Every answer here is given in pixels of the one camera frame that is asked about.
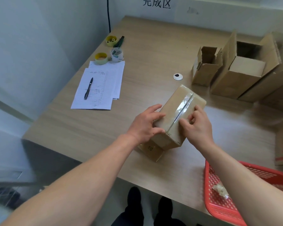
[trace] left hand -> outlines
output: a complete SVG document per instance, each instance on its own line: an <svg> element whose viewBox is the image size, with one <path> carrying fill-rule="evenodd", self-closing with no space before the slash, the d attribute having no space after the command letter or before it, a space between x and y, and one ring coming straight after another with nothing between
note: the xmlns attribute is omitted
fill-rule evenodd
<svg viewBox="0 0 283 226"><path fill-rule="evenodd" d="M153 121L164 117L166 114L161 112L155 112L161 108L161 104L153 105L147 108L144 112L139 114L127 131L127 135L130 135L136 139L137 145L145 143L150 138L159 133L165 133L163 128L153 128Z"/></svg>

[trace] packing tape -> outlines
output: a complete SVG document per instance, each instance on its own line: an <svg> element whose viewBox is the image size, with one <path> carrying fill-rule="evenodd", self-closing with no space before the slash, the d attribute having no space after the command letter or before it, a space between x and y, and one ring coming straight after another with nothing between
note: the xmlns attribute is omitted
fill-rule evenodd
<svg viewBox="0 0 283 226"><path fill-rule="evenodd" d="M124 60L124 53L123 53L122 49L120 49L120 48L113 48L110 51L110 55L111 55L113 62L117 63L117 62Z"/></svg>
<svg viewBox="0 0 283 226"><path fill-rule="evenodd" d="M108 62L108 55L104 52L97 53L94 58L95 58L95 63L99 65L103 65Z"/></svg>
<svg viewBox="0 0 283 226"><path fill-rule="evenodd" d="M106 45L108 47L113 47L118 42L117 37L114 35L110 35L106 37Z"/></svg>

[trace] hand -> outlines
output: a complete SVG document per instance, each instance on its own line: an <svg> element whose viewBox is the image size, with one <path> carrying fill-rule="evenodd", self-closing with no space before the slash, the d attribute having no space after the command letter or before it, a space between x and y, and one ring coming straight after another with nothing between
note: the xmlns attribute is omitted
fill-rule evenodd
<svg viewBox="0 0 283 226"><path fill-rule="evenodd" d="M161 104L147 108L134 119L129 127L126 134L134 137L137 141L137 145L149 141L150 138L156 134L165 133L163 128L153 128L152 126L153 121L166 115L165 113L155 112L155 110L158 110L159 108L161 108Z"/></svg>
<svg viewBox="0 0 283 226"><path fill-rule="evenodd" d="M183 127L184 136L197 149L208 144L214 144L212 124L206 112L200 106L195 106L195 111L188 116L188 121L180 119L179 123Z"/></svg>

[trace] black pen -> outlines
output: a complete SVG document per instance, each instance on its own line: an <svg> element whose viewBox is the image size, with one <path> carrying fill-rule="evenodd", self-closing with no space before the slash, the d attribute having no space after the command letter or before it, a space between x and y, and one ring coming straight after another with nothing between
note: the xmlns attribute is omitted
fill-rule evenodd
<svg viewBox="0 0 283 226"><path fill-rule="evenodd" d="M89 91L90 91L90 87L91 87L91 85L92 85L92 82L93 82L93 78L91 79L91 81L90 81L90 83L89 83L89 86L88 86L88 89L87 89L87 91L86 91L86 94L85 94L85 96L84 96L84 99L85 99L85 100L87 99L87 97L88 97L88 95L89 95Z"/></svg>

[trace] wooden desk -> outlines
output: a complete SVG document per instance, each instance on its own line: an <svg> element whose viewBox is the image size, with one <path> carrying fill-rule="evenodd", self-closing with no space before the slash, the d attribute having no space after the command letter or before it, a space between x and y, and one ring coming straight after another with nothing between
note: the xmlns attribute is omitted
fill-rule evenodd
<svg viewBox="0 0 283 226"><path fill-rule="evenodd" d="M81 76L98 52L109 53L103 42L69 81L48 109L34 122L24 139L86 161L125 133L137 114L156 103L165 104L180 84L191 86L191 69L200 46L223 47L229 33L164 22L125 17L111 33L125 36L122 49L125 69L119 100L111 111L70 109ZM239 36L239 40L260 39ZM181 73L176 81L173 74ZM217 144L237 160L274 168L275 134L269 125L283 114L265 106L208 94L204 87L193 90L207 100L205 111L213 125ZM185 141L157 162L135 150L119 178L206 211L203 202L205 159Z"/></svg>

